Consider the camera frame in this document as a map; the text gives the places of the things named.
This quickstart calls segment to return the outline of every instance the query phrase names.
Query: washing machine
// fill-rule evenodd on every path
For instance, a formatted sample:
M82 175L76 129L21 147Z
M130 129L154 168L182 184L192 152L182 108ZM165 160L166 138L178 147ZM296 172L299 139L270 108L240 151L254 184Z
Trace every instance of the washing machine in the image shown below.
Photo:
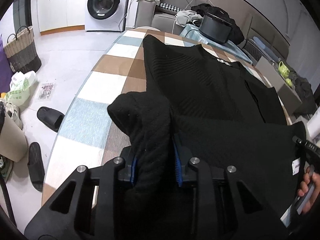
M87 0L86 31L124 31L129 0Z

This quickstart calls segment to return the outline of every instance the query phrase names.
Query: checkered tablecloth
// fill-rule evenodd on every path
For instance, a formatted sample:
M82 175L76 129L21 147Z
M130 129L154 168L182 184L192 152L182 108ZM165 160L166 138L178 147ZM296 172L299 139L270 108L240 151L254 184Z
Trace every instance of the checkered tablecloth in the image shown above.
M199 32L199 28L192 24L187 24L186 27L184 27L183 31L181 32L180 36L192 39L194 41L199 41L203 44L208 44L216 49L221 49L237 57L238 59L242 59L248 62L249 64L252 64L252 60L241 49L239 49L239 47L236 44L234 44L232 41L228 40L228 42L225 44L216 43L204 37Z
M107 107L121 93L146 90L142 40L148 34L170 45L188 47L201 44L153 30L135 29L123 32L94 66L65 115L52 147L42 203L47 201L77 166L101 166L119 156L123 147L130 145L129 138L111 121ZM202 46L225 61L240 61L252 75L271 87L268 80L249 63L223 50L206 44ZM291 121L287 113L286 116L289 124Z

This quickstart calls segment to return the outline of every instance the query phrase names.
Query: houndstooth pillow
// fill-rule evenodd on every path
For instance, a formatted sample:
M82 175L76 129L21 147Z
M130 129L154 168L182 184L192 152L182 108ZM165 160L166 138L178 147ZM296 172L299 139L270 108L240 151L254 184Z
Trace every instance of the houndstooth pillow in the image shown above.
M161 12L164 12L164 13L168 13L168 14L171 14L171 15L176 15L177 12L181 11L180 8L174 6L174 5L171 5L171 4L167 4L167 3L160 3L158 6L157 6L158 10L161 11Z

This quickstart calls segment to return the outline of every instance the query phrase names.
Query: beige bin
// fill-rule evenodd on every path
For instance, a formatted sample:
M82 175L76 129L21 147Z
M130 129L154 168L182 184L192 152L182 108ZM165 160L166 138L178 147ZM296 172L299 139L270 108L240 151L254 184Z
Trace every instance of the beige bin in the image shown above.
M28 144L23 131L5 113L4 124L0 132L0 154L18 162L27 153Z

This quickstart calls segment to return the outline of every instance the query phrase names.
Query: woven basket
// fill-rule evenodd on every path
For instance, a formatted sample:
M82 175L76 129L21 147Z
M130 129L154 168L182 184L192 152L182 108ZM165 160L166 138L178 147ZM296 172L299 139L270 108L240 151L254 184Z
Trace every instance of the woven basket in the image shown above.
M4 47L10 68L14 73L21 71L25 74L31 70L36 72L41 67L41 60L36 51L33 27L22 26L18 31L8 37L7 45Z

